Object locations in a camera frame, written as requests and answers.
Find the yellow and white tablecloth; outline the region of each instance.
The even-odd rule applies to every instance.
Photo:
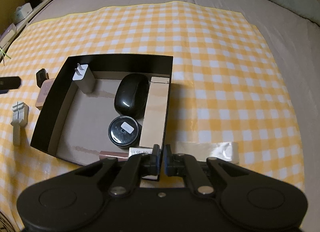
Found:
[[[54,78],[68,56],[173,56],[166,142],[239,143],[240,165],[304,187],[301,139],[289,94],[258,29],[238,12],[184,2],[106,7],[28,26],[13,42],[1,76],[20,76],[0,95],[0,209],[21,227],[18,195],[76,166],[29,146],[39,115],[36,72]],[[11,105],[29,107],[20,147],[12,145]]]

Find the white plug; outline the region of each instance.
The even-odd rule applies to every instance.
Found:
[[[75,74],[72,80],[77,84],[79,89],[84,94],[92,93],[96,79],[94,78],[89,66],[87,64],[80,65],[75,68]]]
[[[25,127],[28,123],[28,110],[29,107],[22,101],[12,105],[12,122],[13,126],[13,145],[20,145],[20,129]]]

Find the round black container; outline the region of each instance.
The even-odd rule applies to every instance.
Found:
[[[134,147],[140,140],[141,125],[132,117],[121,115],[109,126],[109,138],[119,148]]]

